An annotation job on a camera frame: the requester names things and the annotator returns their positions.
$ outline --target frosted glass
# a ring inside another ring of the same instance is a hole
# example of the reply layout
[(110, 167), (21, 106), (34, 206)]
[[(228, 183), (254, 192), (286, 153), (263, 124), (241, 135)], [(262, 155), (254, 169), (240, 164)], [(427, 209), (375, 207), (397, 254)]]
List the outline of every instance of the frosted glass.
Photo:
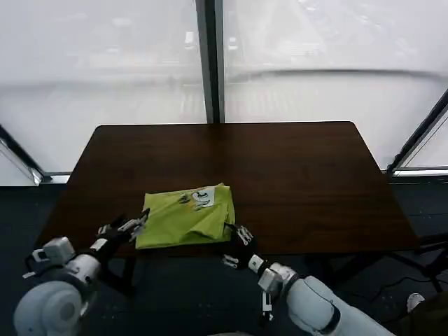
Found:
[(206, 122), (194, 1), (4, 1), (0, 48), (0, 123), (47, 172), (98, 125)]
[(350, 120), (381, 169), (448, 87), (448, 5), (226, 0), (229, 123)]

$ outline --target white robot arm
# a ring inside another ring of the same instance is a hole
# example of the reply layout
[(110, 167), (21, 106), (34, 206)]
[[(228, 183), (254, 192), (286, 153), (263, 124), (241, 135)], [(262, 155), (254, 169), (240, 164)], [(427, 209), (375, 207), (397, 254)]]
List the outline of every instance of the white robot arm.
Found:
[(232, 234), (236, 248), (232, 255), (224, 255), (223, 262), (237, 269), (248, 267), (258, 275), (267, 321), (273, 318), (272, 303), (285, 298), (290, 319), (312, 335), (393, 336), (368, 315), (339, 299), (315, 277), (301, 279), (291, 268), (263, 260), (254, 253), (254, 241), (245, 227), (236, 227)]
[(50, 273), (54, 281), (32, 288), (19, 302), (14, 312), (14, 326), (19, 336), (72, 336), (79, 330), (79, 321), (88, 312), (96, 296), (99, 279), (108, 283), (113, 277), (107, 262), (124, 243), (132, 241), (149, 216), (149, 209), (140, 218), (107, 225), (99, 232), (91, 247), (76, 255), (66, 237), (49, 241), (35, 250), (30, 258), (37, 263), (49, 263), (42, 272), (29, 272), (24, 278)]

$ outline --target yellow-green cloth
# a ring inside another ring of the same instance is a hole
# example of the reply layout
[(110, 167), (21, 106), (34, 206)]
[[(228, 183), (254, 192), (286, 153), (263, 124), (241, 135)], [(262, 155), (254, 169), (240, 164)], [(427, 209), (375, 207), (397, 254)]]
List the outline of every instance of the yellow-green cloth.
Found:
[(136, 249), (225, 242), (235, 224), (230, 187), (221, 184), (191, 190), (145, 194), (150, 208)]

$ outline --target dark wooden table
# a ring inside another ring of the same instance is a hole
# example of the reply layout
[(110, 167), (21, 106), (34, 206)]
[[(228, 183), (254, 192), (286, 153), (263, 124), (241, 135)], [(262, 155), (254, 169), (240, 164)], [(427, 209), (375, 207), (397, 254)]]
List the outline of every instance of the dark wooden table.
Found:
[[(386, 177), (350, 122), (98, 127), (38, 238), (87, 248), (145, 193), (223, 182), (237, 223), (269, 254), (414, 249), (417, 238)], [(196, 256), (213, 245), (149, 250)], [(140, 256), (124, 246), (118, 256)]]

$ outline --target cable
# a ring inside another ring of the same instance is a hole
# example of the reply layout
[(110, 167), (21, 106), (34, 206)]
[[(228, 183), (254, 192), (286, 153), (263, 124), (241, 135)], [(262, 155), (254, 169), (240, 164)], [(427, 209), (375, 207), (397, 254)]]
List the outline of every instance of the cable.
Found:
[[(410, 281), (420, 282), (420, 283), (431, 282), (431, 280), (429, 280), (429, 279), (428, 280), (420, 280), (420, 279), (411, 278), (409, 276), (404, 276), (403, 278), (401, 278), (401, 279), (399, 279), (399, 280), (397, 280), (397, 281), (395, 281), (393, 283), (389, 283), (387, 285), (384, 285), (384, 286), (380, 287), (379, 290), (377, 291), (377, 293), (370, 299), (368, 297), (365, 297), (364, 295), (353, 293), (353, 292), (350, 292), (350, 291), (347, 291), (347, 290), (336, 289), (335, 291), (341, 292), (341, 293), (344, 293), (344, 294), (347, 294), (347, 295), (354, 296), (355, 298), (363, 299), (363, 300), (365, 300), (365, 301), (367, 301), (369, 303), (373, 303), (383, 293), (383, 291), (386, 288), (397, 286), (398, 284), (401, 284), (404, 280), (410, 280)], [(441, 279), (438, 279), (438, 278), (436, 278), (436, 280), (441, 282), (442, 284), (448, 285), (447, 281), (444, 281), (444, 280), (441, 280)]]
[[(374, 302), (374, 301), (375, 301), (375, 300), (376, 300), (376, 299), (383, 293), (383, 291), (384, 291), (386, 288), (393, 287), (393, 286), (396, 286), (396, 285), (398, 285), (398, 284), (401, 284), (404, 280), (410, 280), (410, 281), (420, 282), (420, 283), (423, 283), (423, 282), (432, 282), (432, 280), (420, 280), (420, 279), (414, 279), (414, 278), (411, 278), (411, 277), (409, 277), (409, 276), (404, 276), (404, 277), (401, 278), (400, 280), (397, 280), (397, 281), (395, 281), (395, 282), (393, 282), (393, 283), (390, 283), (390, 284), (387, 284), (387, 285), (382, 286), (382, 287), (378, 290), (377, 294), (375, 294), (375, 295), (370, 299), (370, 303)], [(445, 285), (448, 285), (448, 282), (446, 282), (446, 281), (443, 281), (443, 280), (440, 280), (440, 279), (437, 279), (437, 278), (436, 278), (436, 280), (439, 281), (439, 282), (441, 282), (441, 283), (443, 283), (443, 284), (445, 284)]]

